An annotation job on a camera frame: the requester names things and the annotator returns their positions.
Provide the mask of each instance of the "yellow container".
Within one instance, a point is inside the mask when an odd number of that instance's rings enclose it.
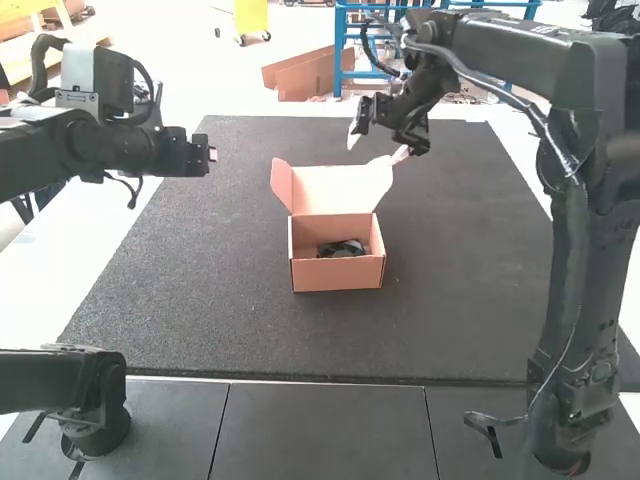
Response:
[[[239,36],[269,30],[267,0],[234,0],[233,7]]]
[[[57,0],[0,0],[0,23],[28,17],[57,4]]]

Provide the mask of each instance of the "black cable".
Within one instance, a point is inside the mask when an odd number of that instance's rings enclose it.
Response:
[[[558,133],[555,130],[552,131],[553,127],[549,125],[548,118],[542,113],[535,103],[514,95],[503,88],[502,85],[494,82],[485,75],[471,70],[462,63],[462,60],[460,60],[455,53],[447,48],[428,43],[419,43],[409,38],[408,35],[403,37],[402,42],[411,50],[429,53],[442,58],[451,66],[458,76],[464,78],[475,86],[482,88],[483,90],[493,93],[510,107],[513,107],[527,115],[536,134],[541,139],[546,140],[548,146],[553,150],[553,153],[560,162],[567,178],[574,176],[585,162],[586,157],[582,161],[578,160],[571,154],[571,152],[569,152],[566,146],[563,145],[563,142],[559,139]]]
[[[149,120],[149,118],[151,117],[151,113],[153,112],[153,104],[155,103],[156,98],[155,98],[155,88],[153,85],[153,80],[151,80],[151,75],[149,75],[149,72],[147,72],[147,69],[144,68],[144,65],[142,65],[138,60],[131,59],[131,62],[133,63],[133,68],[135,68],[138,72],[140,72],[140,75],[142,75],[142,78],[147,84],[147,88],[149,89],[150,100],[146,102],[147,108],[145,108],[145,110],[142,113],[139,113],[137,115],[133,115],[130,117],[126,117],[126,118],[111,118],[110,120],[114,123],[118,123],[121,125],[135,126],[135,125],[141,125],[147,120]]]
[[[373,20],[366,19],[362,24],[362,27],[360,27],[360,41],[362,42],[362,49],[364,50],[365,55],[371,62],[371,65],[373,65],[379,70],[382,70],[387,75],[391,75],[392,77],[395,77],[395,78],[400,78],[401,80],[406,79],[407,78],[406,73],[402,73],[401,71],[396,70],[395,68],[389,67],[384,63],[380,62],[371,51],[371,47],[369,46],[369,37],[367,36],[367,30],[369,29],[369,24],[372,22]]]
[[[108,178],[109,180],[113,180],[115,182],[121,183],[125,187],[127,187],[127,190],[129,190],[129,193],[131,193],[131,200],[129,200],[129,203],[127,203],[127,208],[129,210],[133,210],[134,208],[136,208],[136,204],[138,202],[138,196],[140,195],[140,192],[142,191],[142,185],[143,185],[143,177],[142,177],[142,175],[138,177],[138,188],[136,188],[135,190],[133,189],[133,187],[131,185],[129,185],[128,182],[126,182],[126,181],[124,181],[124,180],[122,180],[120,178],[115,178],[109,172],[104,172],[104,176],[105,176],[105,178]]]

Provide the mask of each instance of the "concrete floor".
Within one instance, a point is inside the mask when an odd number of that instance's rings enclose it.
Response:
[[[232,17],[211,8],[231,10],[232,0],[189,0],[182,7],[157,0],[88,3],[98,12],[92,20],[109,25],[114,48],[140,60],[153,78],[165,83],[165,123],[188,128],[195,128],[205,114],[238,104],[247,111],[254,105],[276,104],[277,93],[262,83],[261,66],[331,45],[334,38],[334,10],[325,6],[289,8],[269,0],[272,40],[263,42],[258,34],[240,48],[232,40]],[[545,2],[536,19],[588,28],[580,18],[586,6],[587,0]],[[512,11],[519,14],[521,9]],[[214,35],[216,27],[221,29],[220,39]],[[21,229],[11,205],[0,205],[0,250]]]

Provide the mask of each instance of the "open cardboard box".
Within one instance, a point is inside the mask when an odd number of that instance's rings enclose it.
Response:
[[[393,183],[390,166],[291,167],[274,158],[271,189],[289,216],[294,292],[380,288],[386,251],[373,212]],[[318,246],[358,239],[366,255],[316,258]]]

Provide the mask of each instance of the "box flap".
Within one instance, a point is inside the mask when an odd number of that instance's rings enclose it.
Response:
[[[392,183],[390,166],[291,167],[280,158],[271,163],[271,189],[292,215],[371,213]]]

